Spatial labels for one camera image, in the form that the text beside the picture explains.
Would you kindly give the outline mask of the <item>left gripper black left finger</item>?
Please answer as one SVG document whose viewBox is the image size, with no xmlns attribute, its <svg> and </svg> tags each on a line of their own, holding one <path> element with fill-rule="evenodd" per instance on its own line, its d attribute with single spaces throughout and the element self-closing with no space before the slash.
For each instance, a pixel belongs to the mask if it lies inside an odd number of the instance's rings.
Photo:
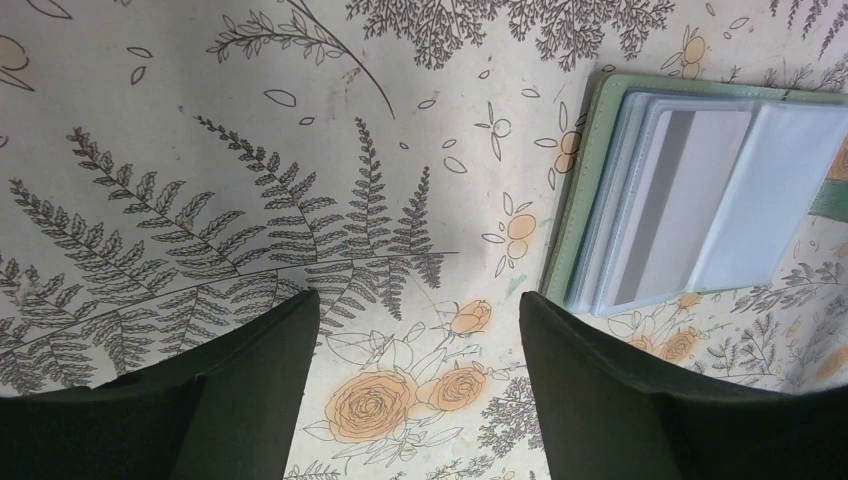
<svg viewBox="0 0 848 480">
<path fill-rule="evenodd" d="M 100 478 L 280 478 L 316 346 L 318 300 L 307 290 L 106 384 L 142 397 L 113 427 Z"/>
</svg>

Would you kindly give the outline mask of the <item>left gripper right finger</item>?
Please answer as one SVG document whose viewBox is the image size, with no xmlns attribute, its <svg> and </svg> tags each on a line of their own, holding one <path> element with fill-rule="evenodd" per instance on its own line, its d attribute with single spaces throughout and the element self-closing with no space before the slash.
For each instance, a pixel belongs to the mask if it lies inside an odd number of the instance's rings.
<svg viewBox="0 0 848 480">
<path fill-rule="evenodd" d="M 768 391 L 663 361 L 536 292 L 519 325 L 555 479 L 757 479 L 781 472 Z"/>
</svg>

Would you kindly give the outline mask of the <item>grey-green card holder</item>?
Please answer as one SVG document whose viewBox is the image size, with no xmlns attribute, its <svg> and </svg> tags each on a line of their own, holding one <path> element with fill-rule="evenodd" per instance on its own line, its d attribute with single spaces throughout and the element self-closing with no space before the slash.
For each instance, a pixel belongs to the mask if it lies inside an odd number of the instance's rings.
<svg viewBox="0 0 848 480">
<path fill-rule="evenodd" d="M 847 219 L 843 94 L 613 74 L 592 96 L 542 294 L 607 316 L 766 285 Z"/>
</svg>

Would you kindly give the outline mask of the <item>white card with black stripe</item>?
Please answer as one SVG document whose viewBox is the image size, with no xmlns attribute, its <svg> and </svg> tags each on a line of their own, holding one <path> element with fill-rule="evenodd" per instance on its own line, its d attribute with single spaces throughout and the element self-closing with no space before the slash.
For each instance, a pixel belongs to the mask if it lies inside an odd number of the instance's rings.
<svg viewBox="0 0 848 480">
<path fill-rule="evenodd" d="M 751 118 L 749 111 L 661 114 L 662 144 L 644 164 L 603 307 L 652 302 L 687 286 Z"/>
</svg>

